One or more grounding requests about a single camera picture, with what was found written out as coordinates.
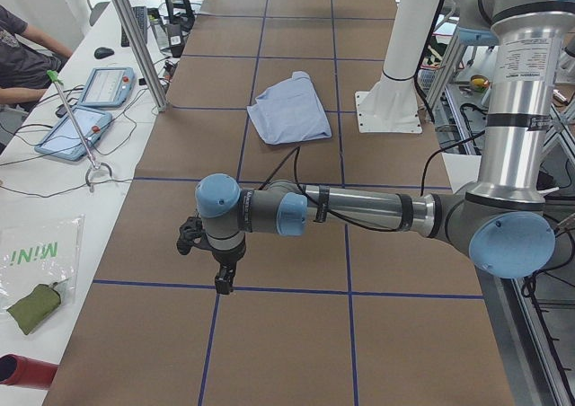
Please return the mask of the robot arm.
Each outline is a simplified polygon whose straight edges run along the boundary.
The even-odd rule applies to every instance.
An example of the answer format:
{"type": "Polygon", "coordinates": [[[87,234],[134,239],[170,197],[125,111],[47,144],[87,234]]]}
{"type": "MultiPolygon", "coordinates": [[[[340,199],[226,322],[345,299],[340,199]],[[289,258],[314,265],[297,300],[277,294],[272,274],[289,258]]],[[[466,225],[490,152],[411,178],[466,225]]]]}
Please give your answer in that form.
{"type": "MultiPolygon", "coordinates": [[[[166,185],[173,218],[151,242],[179,287],[213,292],[209,252],[178,252],[179,225],[191,216],[194,190],[212,172],[256,188],[266,176],[334,187],[415,195],[424,166],[432,192],[448,175],[430,124],[420,134],[362,133],[353,96],[366,90],[391,38],[396,0],[204,0],[176,76],[171,125],[178,153],[166,185]],[[269,146],[246,106],[296,71],[308,73],[332,135],[269,146]]],[[[378,233],[331,221],[297,237],[248,234],[235,293],[319,298],[398,297],[475,301],[472,264],[452,247],[415,233],[378,233]]]]}

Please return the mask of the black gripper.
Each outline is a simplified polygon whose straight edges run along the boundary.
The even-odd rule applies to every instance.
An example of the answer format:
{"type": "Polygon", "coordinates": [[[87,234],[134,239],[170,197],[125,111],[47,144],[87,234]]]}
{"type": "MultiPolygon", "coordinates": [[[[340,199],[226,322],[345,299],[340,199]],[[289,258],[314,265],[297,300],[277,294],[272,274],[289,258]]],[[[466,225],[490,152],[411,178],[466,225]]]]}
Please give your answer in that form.
{"type": "Polygon", "coordinates": [[[237,262],[246,251],[244,232],[234,233],[228,238],[216,238],[208,234],[198,216],[190,216],[179,228],[176,248],[181,255],[188,255],[193,248],[211,252],[220,264],[215,275],[216,292],[220,295],[233,293],[237,262]]]}

